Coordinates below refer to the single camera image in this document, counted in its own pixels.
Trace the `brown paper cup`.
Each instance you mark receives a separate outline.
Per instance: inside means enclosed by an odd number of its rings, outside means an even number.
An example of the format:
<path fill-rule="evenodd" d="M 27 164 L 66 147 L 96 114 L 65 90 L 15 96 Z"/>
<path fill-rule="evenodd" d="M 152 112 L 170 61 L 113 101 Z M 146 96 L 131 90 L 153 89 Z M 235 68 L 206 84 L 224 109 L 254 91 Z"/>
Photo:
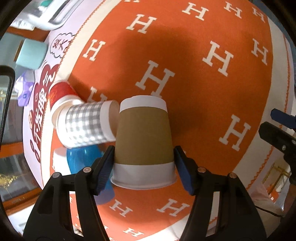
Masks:
<path fill-rule="evenodd" d="M 166 102 L 137 95 L 120 104 L 111 182 L 132 190 L 174 184 L 173 142 Z"/>

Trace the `white plastic cup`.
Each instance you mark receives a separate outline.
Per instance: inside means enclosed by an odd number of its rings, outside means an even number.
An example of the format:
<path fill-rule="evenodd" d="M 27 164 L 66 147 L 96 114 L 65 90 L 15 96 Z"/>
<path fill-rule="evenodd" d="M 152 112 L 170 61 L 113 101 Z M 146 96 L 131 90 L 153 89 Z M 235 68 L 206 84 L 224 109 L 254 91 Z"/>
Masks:
<path fill-rule="evenodd" d="M 66 153 L 67 149 L 65 147 L 56 148 L 53 152 L 52 168 L 63 176 L 71 174 Z"/>

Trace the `blue plastic cup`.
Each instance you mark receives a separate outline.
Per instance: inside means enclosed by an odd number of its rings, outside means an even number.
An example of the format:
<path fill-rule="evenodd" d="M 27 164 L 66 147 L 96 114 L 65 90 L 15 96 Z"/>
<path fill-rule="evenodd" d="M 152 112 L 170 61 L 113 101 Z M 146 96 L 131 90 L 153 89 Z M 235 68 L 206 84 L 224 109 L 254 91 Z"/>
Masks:
<path fill-rule="evenodd" d="M 101 158 L 103 152 L 98 145 L 78 147 L 66 150 L 66 157 L 71 174 L 78 173 L 85 167 L 91 167 L 97 158 Z M 98 196 L 94 196 L 97 205 L 106 204 L 115 197 L 115 193 L 108 179 L 105 189 L 100 192 Z"/>

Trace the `grey checkered paper cup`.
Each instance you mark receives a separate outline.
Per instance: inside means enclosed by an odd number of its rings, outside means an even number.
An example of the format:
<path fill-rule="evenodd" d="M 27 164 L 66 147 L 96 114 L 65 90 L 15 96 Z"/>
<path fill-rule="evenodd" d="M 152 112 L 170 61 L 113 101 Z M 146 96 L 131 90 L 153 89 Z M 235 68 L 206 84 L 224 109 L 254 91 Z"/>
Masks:
<path fill-rule="evenodd" d="M 116 141 L 119 103 L 115 100 L 63 108 L 56 121 L 57 136 L 68 149 Z"/>

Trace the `red paper cup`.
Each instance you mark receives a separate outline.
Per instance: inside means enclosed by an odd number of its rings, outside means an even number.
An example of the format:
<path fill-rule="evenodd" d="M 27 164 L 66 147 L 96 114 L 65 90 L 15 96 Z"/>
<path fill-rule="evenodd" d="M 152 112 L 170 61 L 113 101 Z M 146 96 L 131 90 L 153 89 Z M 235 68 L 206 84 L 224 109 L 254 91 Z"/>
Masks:
<path fill-rule="evenodd" d="M 49 103 L 51 121 L 54 128 L 56 128 L 57 118 L 63 108 L 82 104 L 84 101 L 78 96 L 68 81 L 59 80 L 54 82 L 49 89 Z"/>

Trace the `lilac printed tablecloth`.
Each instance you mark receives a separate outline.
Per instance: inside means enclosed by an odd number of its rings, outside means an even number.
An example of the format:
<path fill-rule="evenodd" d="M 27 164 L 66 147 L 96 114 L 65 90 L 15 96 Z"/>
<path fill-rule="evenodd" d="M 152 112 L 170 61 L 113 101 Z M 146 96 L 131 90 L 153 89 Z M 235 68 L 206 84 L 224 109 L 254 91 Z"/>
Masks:
<path fill-rule="evenodd" d="M 286 39 L 291 44 L 291 54 L 294 64 L 295 57 L 293 53 L 295 51 L 295 43 L 293 43 L 291 37 L 287 35 L 287 29 L 280 26 L 274 13 L 269 11 L 263 2 L 258 2 L 264 6 L 268 15 L 275 20 L 276 25 L 283 31 Z M 60 142 L 56 128 L 54 128 L 51 121 L 49 89 L 54 82 L 59 80 L 56 80 L 54 77 L 54 66 L 47 61 L 50 48 L 48 39 L 46 43 L 48 44 L 48 51 L 42 65 L 36 71 L 33 93 L 29 105 L 25 107 L 23 112 L 23 144 L 25 157 L 38 183 L 43 188 L 55 172 L 52 168 L 54 150 L 56 148 L 65 147 Z M 107 99 L 101 101 L 84 101 L 84 103 L 103 101 L 107 101 Z M 100 149 L 106 151 L 110 146 L 115 147 L 115 143 L 116 141 L 97 145 Z M 174 184 L 158 189 L 132 190 L 121 188 L 111 182 L 115 197 L 106 204 L 96 204 L 103 226 L 109 237 L 108 240 L 181 240 L 180 238 L 188 221 L 195 197 L 191 196 L 184 189 L 176 166 L 175 174 L 177 180 Z M 112 176 L 113 168 L 109 176 L 110 180 Z M 71 191 L 69 196 L 73 227 L 77 227 L 81 230 L 75 192 Z M 220 193 L 214 192 L 207 235 L 215 233 L 219 197 Z"/>

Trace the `orange H-pattern blanket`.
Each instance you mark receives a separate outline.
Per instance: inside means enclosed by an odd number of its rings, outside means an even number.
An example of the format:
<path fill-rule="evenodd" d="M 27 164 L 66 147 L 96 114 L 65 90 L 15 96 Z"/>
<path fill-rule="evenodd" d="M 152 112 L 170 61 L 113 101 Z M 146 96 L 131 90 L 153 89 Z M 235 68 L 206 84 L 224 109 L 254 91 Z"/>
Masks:
<path fill-rule="evenodd" d="M 174 145 L 247 190 L 279 152 L 259 125 L 292 112 L 292 46 L 258 1 L 84 1 L 47 61 L 84 101 L 162 98 Z"/>

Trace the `purple tissue pack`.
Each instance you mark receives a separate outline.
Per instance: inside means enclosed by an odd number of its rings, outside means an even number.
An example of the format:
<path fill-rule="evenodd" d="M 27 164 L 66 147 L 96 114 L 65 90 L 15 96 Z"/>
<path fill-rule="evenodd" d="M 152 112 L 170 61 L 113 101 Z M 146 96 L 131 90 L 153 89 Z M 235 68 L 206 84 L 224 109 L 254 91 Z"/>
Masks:
<path fill-rule="evenodd" d="M 16 80 L 14 90 L 18 94 L 18 106 L 24 107 L 29 104 L 34 84 L 35 74 L 33 70 L 26 70 Z"/>

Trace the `teal canister brown lid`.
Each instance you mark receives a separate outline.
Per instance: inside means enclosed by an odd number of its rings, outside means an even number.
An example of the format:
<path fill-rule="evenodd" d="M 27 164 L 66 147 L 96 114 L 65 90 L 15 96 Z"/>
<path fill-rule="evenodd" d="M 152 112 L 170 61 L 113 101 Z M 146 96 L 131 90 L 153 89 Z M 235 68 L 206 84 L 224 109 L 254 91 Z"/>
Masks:
<path fill-rule="evenodd" d="M 20 42 L 17 48 L 14 62 L 16 65 L 24 68 L 36 70 L 42 65 L 47 51 L 47 43 L 32 39 L 24 39 Z"/>

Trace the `white countertop sterilizer appliance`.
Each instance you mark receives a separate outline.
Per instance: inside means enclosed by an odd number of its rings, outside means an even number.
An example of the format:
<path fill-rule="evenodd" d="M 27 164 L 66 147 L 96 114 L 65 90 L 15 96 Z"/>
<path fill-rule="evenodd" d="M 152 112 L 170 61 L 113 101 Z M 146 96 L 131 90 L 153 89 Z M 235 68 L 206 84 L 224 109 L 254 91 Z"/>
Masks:
<path fill-rule="evenodd" d="M 83 1 L 42 1 L 27 13 L 27 21 L 36 28 L 51 31 L 64 25 Z"/>

